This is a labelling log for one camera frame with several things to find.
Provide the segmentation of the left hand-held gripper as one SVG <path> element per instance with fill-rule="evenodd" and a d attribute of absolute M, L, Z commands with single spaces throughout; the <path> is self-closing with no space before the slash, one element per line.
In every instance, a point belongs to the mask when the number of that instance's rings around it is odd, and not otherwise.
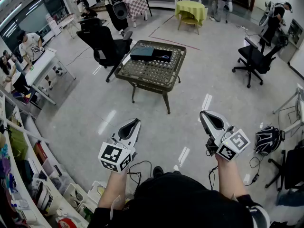
<path fill-rule="evenodd" d="M 128 119 L 118 125 L 112 137 L 102 143 L 98 159 L 101 165 L 113 172 L 123 172 L 134 160 L 135 144 L 141 129 L 138 118 Z"/>

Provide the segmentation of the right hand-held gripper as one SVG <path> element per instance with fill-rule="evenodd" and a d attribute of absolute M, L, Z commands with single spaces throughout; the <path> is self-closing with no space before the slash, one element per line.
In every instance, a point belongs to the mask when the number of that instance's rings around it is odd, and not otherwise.
<path fill-rule="evenodd" d="M 206 143 L 210 156 L 218 154 L 231 161 L 250 145 L 243 130 L 230 126 L 223 115 L 214 111 L 201 111 L 199 117 L 206 134 L 210 136 Z"/>

